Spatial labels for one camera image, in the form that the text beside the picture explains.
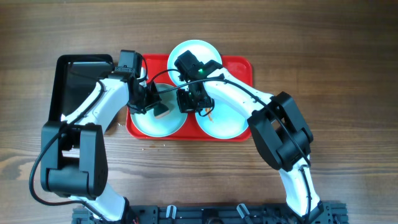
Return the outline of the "green scouring sponge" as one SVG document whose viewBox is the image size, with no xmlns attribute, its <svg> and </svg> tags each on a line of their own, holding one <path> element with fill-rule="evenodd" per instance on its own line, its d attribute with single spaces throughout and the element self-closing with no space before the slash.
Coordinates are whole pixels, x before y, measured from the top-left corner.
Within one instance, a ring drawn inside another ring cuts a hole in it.
<svg viewBox="0 0 398 224">
<path fill-rule="evenodd" d="M 170 113 L 170 109 L 165 104 L 159 103 L 154 107 L 154 117 L 156 119 L 162 118 Z"/>
</svg>

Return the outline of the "light blue plate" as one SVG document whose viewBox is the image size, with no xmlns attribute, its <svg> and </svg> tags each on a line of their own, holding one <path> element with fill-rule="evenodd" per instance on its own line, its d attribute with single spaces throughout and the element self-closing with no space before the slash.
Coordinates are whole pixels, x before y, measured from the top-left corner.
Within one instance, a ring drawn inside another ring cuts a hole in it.
<svg viewBox="0 0 398 224">
<path fill-rule="evenodd" d="M 208 42 L 203 40 L 187 40 L 181 44 L 178 44 L 171 51 L 167 61 L 167 69 L 177 69 L 177 67 L 174 65 L 175 61 L 181 54 L 188 50 L 197 58 L 199 62 L 202 62 L 203 64 L 206 64 L 210 60 L 214 60 L 221 65 L 223 63 L 220 53 Z M 219 77 L 220 74 L 222 73 L 216 70 L 215 75 L 209 75 L 207 78 Z M 175 86 L 180 86 L 186 83 L 186 81 L 180 81 L 180 73 L 176 71 L 170 71 L 169 77 Z"/>
<path fill-rule="evenodd" d="M 241 135 L 248 128 L 246 119 L 220 100 L 215 100 L 211 113 L 205 108 L 195 114 L 199 127 L 216 139 L 232 139 Z"/>
<path fill-rule="evenodd" d="M 176 133 L 187 120 L 187 114 L 181 113 L 177 103 L 177 91 L 169 91 L 160 95 L 161 103 L 169 108 L 169 114 L 155 118 L 154 110 L 146 114 L 132 114 L 133 125 L 143 134 L 162 138 Z"/>
</svg>

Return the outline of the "light blue plate top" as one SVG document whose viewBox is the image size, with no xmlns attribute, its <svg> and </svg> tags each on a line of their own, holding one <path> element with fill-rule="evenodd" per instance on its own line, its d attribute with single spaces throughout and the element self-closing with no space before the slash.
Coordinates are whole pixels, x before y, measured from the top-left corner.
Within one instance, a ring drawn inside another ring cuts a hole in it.
<svg viewBox="0 0 398 224">
<path fill-rule="evenodd" d="M 167 61 L 167 69 L 177 69 L 177 67 L 174 65 L 175 61 L 181 54 L 188 50 L 197 58 L 199 62 L 202 62 L 203 64 L 206 64 L 210 60 L 214 60 L 221 65 L 223 63 L 220 53 L 208 42 L 203 40 L 187 40 L 181 44 L 178 44 L 171 51 Z M 220 74 L 222 73 L 216 70 L 215 75 L 209 75 L 207 78 L 219 77 Z M 180 81 L 180 73 L 176 71 L 170 71 L 169 77 L 175 86 L 180 86 L 186 83 L 186 81 Z"/>
</svg>

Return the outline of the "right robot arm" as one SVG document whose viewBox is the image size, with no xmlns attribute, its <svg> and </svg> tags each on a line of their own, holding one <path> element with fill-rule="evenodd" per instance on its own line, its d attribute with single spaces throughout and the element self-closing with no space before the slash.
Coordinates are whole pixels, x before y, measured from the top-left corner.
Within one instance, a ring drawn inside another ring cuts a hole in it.
<svg viewBox="0 0 398 224">
<path fill-rule="evenodd" d="M 277 170 L 286 192 L 287 206 L 304 223 L 321 213 L 321 200 L 310 174 L 310 143 L 313 134 L 294 99 L 261 92 L 233 76 L 215 60 L 199 61 L 191 51 L 174 61 L 179 79 L 188 87 L 179 93 L 181 109 L 198 110 L 209 98 L 225 103 L 246 119 L 256 149 L 263 160 Z"/>
</svg>

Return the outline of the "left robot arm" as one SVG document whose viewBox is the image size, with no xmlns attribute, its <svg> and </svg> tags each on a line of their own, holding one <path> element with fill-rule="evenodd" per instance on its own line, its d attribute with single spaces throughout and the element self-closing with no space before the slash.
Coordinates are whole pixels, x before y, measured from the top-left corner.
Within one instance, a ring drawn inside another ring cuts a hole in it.
<svg viewBox="0 0 398 224">
<path fill-rule="evenodd" d="M 146 80 L 146 60 L 133 50 L 122 50 L 118 63 L 108 54 L 57 60 L 49 118 L 31 173 L 62 205 L 83 205 L 96 223 L 139 221 L 128 199 L 108 183 L 104 133 L 121 108 L 144 114 L 160 103 Z"/>
</svg>

